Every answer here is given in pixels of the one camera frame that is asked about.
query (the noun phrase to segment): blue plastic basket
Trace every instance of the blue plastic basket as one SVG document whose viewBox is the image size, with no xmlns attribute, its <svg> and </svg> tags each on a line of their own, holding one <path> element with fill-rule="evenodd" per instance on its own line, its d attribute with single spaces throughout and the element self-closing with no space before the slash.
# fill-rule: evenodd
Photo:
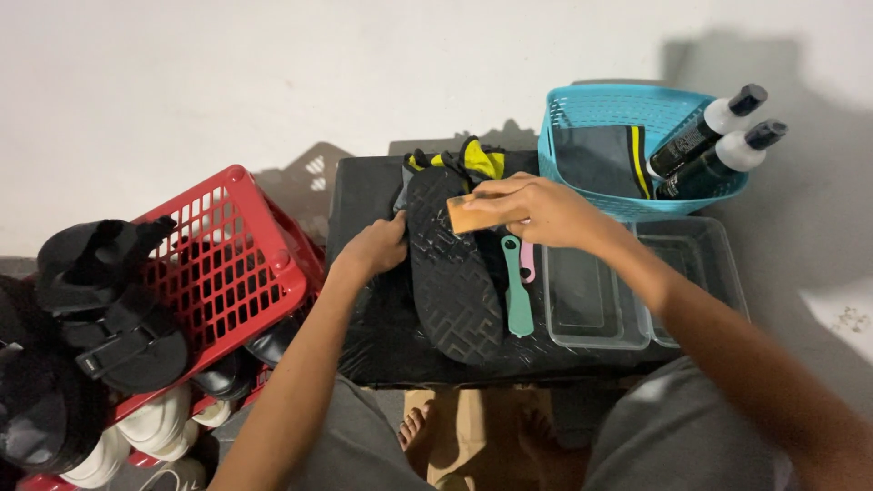
<svg viewBox="0 0 873 491">
<path fill-rule="evenodd" d="M 553 128 L 642 125 L 646 128 L 645 156 L 648 159 L 713 100 L 709 95 L 659 86 L 594 84 L 556 88 L 546 97 L 546 117 L 538 145 L 540 175 L 567 184 L 555 161 Z M 687 215 L 736 196 L 747 182 L 748 175 L 740 174 L 733 182 L 719 188 L 717 197 L 676 201 L 615 197 L 570 187 L 616 220 L 646 222 Z"/>
</svg>

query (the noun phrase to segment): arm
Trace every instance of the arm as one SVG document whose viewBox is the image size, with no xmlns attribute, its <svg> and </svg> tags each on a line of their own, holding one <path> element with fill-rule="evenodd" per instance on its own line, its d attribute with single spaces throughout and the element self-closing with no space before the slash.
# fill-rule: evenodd
<svg viewBox="0 0 873 491">
<path fill-rule="evenodd" d="M 568 187 L 516 175 L 477 191 L 472 209 L 530 212 L 510 232 L 575 247 L 615 269 L 725 398 L 791 457 L 813 489 L 873 488 L 873 428 L 742 315 L 667 266 L 623 226 Z"/>
<path fill-rule="evenodd" d="M 358 292 L 406 257 L 405 214 L 378 220 L 333 262 L 325 286 L 245 421 L 210 491 L 286 489 L 321 432 Z"/>
</svg>

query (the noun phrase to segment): white sneaker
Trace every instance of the white sneaker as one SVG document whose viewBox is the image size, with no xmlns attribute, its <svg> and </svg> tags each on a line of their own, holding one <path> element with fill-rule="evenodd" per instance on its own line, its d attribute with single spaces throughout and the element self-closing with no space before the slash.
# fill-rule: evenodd
<svg viewBox="0 0 873 491">
<path fill-rule="evenodd" d="M 95 489 L 108 483 L 130 454 L 130 443 L 115 426 L 100 436 L 97 446 L 84 462 L 60 477 L 84 489 Z"/>
<path fill-rule="evenodd" d="M 140 491 L 202 491 L 206 488 L 206 471 L 194 459 L 170 462 L 145 483 Z"/>
<path fill-rule="evenodd" d="M 182 430 L 182 434 L 179 435 L 179 438 L 173 440 L 169 445 L 159 450 L 146 453 L 165 462 L 179 460 L 188 453 L 188 450 L 194 446 L 199 437 L 200 425 L 198 425 L 194 419 L 189 419 L 188 422 L 185 423 L 185 428 Z"/>
<path fill-rule="evenodd" d="M 217 428 L 230 418 L 233 409 L 232 401 L 216 401 L 206 409 L 195 414 L 192 419 L 203 426 Z"/>
<path fill-rule="evenodd" d="M 191 410 L 191 389 L 179 385 L 144 404 L 116 425 L 137 450 L 161 450 L 182 436 Z"/>
</svg>

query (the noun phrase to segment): clear plastic container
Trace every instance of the clear plastic container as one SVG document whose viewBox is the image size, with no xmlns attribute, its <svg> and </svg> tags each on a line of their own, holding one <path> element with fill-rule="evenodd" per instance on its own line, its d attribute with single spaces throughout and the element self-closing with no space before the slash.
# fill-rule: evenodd
<svg viewBox="0 0 873 491">
<path fill-rule="evenodd" d="M 555 343 L 598 349 L 649 345 L 648 310 L 609 266 L 576 249 L 542 247 L 542 255 L 546 326 Z"/>
<path fill-rule="evenodd" d="M 748 318 L 746 298 L 724 226 L 715 218 L 682 217 L 636 224 L 636 236 L 685 278 Z M 678 344 L 655 317 L 647 315 L 651 338 L 658 344 Z"/>
</svg>

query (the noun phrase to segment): black bottle cap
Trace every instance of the black bottle cap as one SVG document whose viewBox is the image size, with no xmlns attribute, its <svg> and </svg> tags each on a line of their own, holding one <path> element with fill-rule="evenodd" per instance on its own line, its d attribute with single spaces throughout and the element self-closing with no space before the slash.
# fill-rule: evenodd
<svg viewBox="0 0 873 491">
<path fill-rule="evenodd" d="M 737 116 L 748 116 L 760 107 L 767 98 L 764 87 L 749 84 L 739 89 L 739 93 L 727 102 L 727 107 Z"/>
<path fill-rule="evenodd" d="M 746 131 L 746 143 L 763 150 L 778 142 L 788 132 L 788 125 L 779 120 L 767 120 Z"/>
</svg>

